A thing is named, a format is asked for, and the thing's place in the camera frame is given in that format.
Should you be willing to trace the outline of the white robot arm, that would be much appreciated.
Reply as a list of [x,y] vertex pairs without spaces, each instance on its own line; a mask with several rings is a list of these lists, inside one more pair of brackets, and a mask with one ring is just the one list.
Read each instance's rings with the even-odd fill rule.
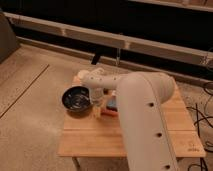
[[82,84],[93,92],[116,91],[116,105],[130,171],[178,171],[161,104],[175,88],[162,72],[103,75],[102,69],[85,73]]

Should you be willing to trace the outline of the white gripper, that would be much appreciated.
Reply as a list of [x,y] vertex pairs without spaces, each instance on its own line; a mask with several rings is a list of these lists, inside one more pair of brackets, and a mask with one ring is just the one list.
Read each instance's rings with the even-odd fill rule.
[[93,116],[95,118],[101,117],[101,105],[104,99],[104,89],[103,88],[90,88],[89,97],[93,106]]

